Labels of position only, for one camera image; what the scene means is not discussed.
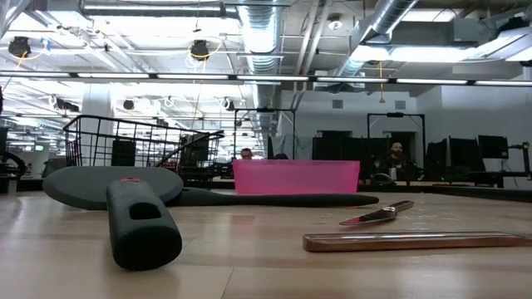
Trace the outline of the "black metal table frame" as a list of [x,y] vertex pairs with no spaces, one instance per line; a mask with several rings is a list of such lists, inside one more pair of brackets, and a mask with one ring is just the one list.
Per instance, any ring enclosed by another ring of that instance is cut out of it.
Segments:
[[[17,181],[17,192],[42,191],[43,179],[21,179]],[[191,182],[186,187],[208,187],[210,189],[234,190],[233,180],[215,180],[205,186]],[[408,184],[396,184],[393,186],[374,186],[369,184],[359,184],[359,193],[412,193],[412,194],[444,194],[450,196],[461,196],[478,199],[493,199],[509,202],[532,203],[532,190],[518,189],[493,189],[481,187],[468,187],[459,185],[425,184],[429,182],[411,182]],[[0,193],[6,193],[9,187],[7,180],[0,184]]]

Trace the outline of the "pink plastic bin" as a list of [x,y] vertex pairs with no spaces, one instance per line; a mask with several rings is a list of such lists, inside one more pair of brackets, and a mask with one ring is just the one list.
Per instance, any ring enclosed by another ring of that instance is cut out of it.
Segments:
[[240,195],[354,194],[361,165],[344,160],[237,159],[234,186]]

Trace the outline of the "black gantry frame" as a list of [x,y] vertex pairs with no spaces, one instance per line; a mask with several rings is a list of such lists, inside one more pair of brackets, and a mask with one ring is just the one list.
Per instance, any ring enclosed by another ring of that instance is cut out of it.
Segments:
[[408,114],[402,112],[388,112],[388,113],[367,113],[366,125],[367,125],[367,138],[371,138],[371,124],[370,120],[373,116],[385,116],[387,118],[403,118],[408,117],[413,121],[413,117],[421,119],[421,138],[423,145],[426,145],[426,116],[425,114]]

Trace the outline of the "silver spiral ceiling duct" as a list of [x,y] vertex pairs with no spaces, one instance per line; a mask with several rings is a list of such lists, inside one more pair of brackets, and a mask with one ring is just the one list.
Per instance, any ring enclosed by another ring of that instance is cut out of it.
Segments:
[[252,54],[247,58],[252,75],[277,75],[280,51],[281,7],[264,5],[240,6],[244,49]]
[[350,37],[351,53],[334,76],[353,77],[370,57],[372,45],[387,45],[392,32],[419,0],[378,0],[374,13],[356,22]]

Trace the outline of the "long ceiling light rail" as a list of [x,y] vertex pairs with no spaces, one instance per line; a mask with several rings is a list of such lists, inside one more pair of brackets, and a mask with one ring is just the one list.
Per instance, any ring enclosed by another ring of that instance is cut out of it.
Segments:
[[108,81],[231,81],[252,82],[302,82],[327,84],[393,84],[434,86],[490,86],[532,87],[532,81],[477,80],[477,79],[420,79],[396,77],[338,77],[338,76],[278,76],[237,75],[207,73],[119,73],[119,72],[59,72],[59,71],[0,71],[0,77],[36,78],[57,80],[108,80]]

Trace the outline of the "copper table knife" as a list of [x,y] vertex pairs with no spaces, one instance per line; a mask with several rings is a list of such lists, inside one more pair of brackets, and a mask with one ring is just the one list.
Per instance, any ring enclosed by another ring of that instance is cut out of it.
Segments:
[[339,223],[341,226],[356,226],[368,223],[379,223],[393,220],[397,215],[404,210],[412,208],[414,203],[412,201],[401,201],[393,203],[377,211],[364,214],[355,218],[343,220]]
[[308,252],[366,252],[522,246],[532,246],[532,233],[425,232],[320,233],[303,235],[303,249]]

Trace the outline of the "black partition panel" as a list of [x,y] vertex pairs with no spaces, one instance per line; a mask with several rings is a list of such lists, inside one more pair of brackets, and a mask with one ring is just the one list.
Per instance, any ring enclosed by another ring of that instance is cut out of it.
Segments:
[[313,138],[312,159],[369,161],[384,158],[389,151],[386,138]]

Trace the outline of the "round black spatula red button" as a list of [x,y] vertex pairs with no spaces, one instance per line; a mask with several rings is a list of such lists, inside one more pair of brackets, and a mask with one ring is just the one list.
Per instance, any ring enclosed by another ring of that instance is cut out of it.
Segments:
[[73,208],[107,212],[111,254],[126,270],[145,271],[174,261],[183,247],[166,204],[183,191],[168,169],[71,166],[49,174],[46,195]]

